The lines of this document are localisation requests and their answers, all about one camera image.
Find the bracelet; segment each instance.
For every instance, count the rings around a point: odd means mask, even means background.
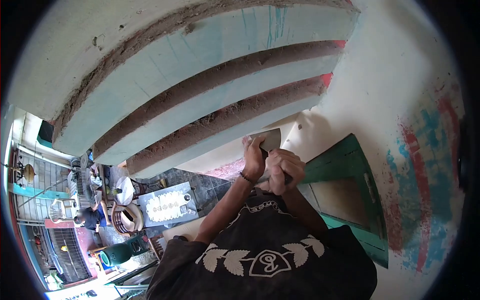
[[[245,175],[243,175],[242,172],[239,172],[239,175],[240,175],[243,179],[245,179],[246,181],[248,181],[249,183],[251,183],[252,185],[255,185],[255,183],[253,183],[250,179],[246,178]]]

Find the black shirt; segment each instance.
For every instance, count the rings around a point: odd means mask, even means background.
[[[96,225],[100,224],[100,213],[98,212],[98,209],[93,211],[91,207],[86,208],[82,212],[83,218],[85,218],[85,224],[84,226],[87,227],[88,229],[95,230]]]
[[[375,265],[349,226],[316,239],[276,196],[247,199],[210,245],[170,240],[147,291],[157,299],[369,299]]]

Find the hand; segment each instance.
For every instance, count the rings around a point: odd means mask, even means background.
[[[258,136],[245,143],[245,151],[243,153],[245,168],[242,174],[253,183],[257,182],[265,172],[265,162],[262,158],[262,151],[260,150],[260,143],[264,140],[264,136]]]
[[[270,170],[268,184],[270,190],[275,195],[282,195],[295,188],[297,184],[305,178],[305,163],[300,160],[300,157],[288,150],[271,150],[268,152],[266,164]],[[285,175],[283,172],[293,178],[292,182],[287,186],[285,185]]]

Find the green door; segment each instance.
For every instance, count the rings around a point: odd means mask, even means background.
[[[309,161],[306,177],[319,214],[329,228],[349,225],[367,254],[388,267],[385,220],[372,171],[355,135],[350,134]]]

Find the scraper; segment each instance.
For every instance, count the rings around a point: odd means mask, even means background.
[[[250,135],[252,139],[256,138],[257,136],[265,137],[265,140],[260,143],[260,150],[262,151],[262,157],[265,161],[268,157],[268,151],[280,148],[280,143],[282,142],[282,132],[280,131],[280,128],[275,128],[272,130]],[[289,174],[283,172],[283,175],[285,176],[285,185],[292,182],[293,178]],[[258,182],[261,183],[261,182],[267,181],[269,178],[270,178],[270,172],[265,171],[265,173],[258,180]]]

